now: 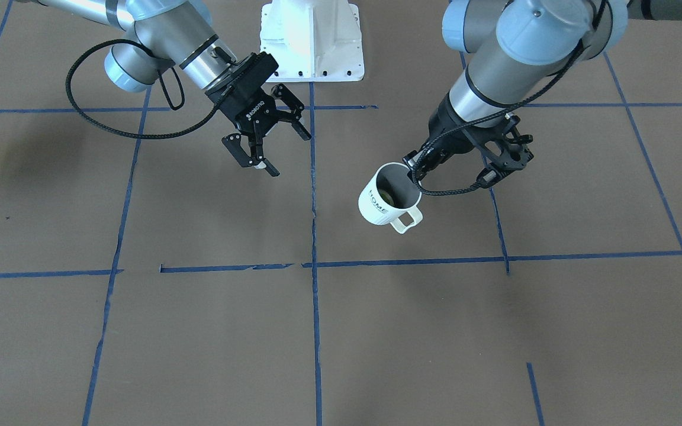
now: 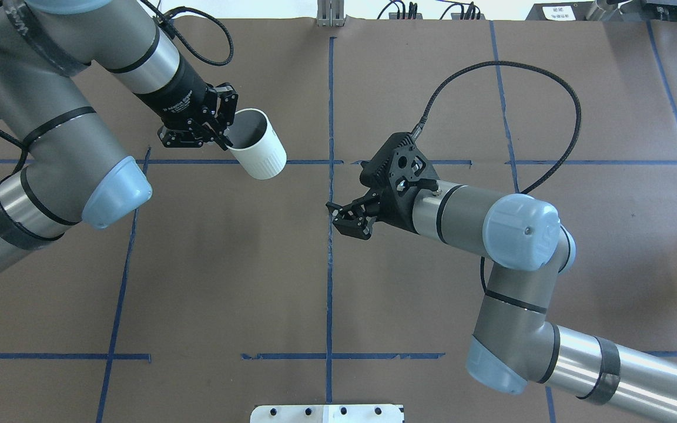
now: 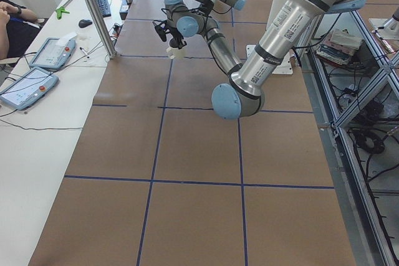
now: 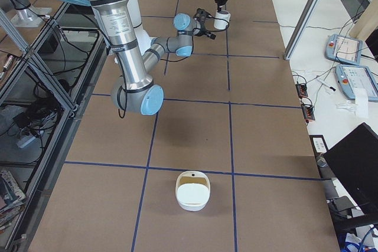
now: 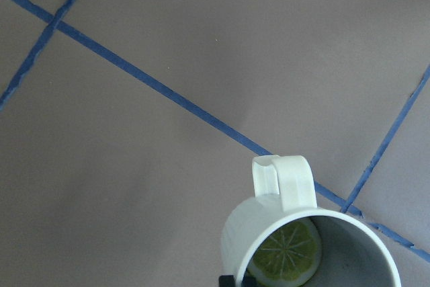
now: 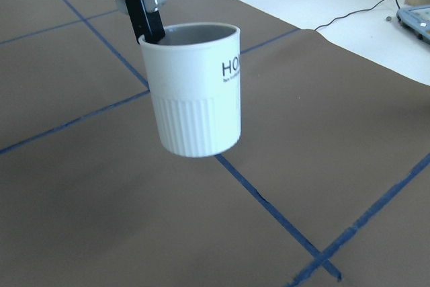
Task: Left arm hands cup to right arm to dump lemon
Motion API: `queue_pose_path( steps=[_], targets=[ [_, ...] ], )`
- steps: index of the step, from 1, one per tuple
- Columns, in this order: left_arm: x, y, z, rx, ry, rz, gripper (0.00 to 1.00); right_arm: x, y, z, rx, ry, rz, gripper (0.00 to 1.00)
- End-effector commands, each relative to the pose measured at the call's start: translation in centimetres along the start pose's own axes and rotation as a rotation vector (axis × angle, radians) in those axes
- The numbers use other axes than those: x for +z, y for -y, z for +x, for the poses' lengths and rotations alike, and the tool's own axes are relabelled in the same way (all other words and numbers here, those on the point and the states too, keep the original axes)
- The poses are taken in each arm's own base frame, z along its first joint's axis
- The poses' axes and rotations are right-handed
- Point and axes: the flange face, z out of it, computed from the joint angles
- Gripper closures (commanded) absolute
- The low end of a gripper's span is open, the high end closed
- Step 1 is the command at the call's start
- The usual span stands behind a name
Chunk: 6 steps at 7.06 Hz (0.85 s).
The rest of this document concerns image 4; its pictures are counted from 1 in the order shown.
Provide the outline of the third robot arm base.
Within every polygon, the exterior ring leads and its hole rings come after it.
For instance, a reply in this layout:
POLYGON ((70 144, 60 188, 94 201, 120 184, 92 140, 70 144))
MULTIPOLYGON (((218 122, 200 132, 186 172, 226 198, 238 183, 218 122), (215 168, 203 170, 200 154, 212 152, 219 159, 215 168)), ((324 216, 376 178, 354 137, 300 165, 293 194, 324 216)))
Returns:
POLYGON ((37 28, 49 19, 52 8, 35 7, 29 0, 1 0, 4 13, 15 11, 11 22, 15 27, 37 28))

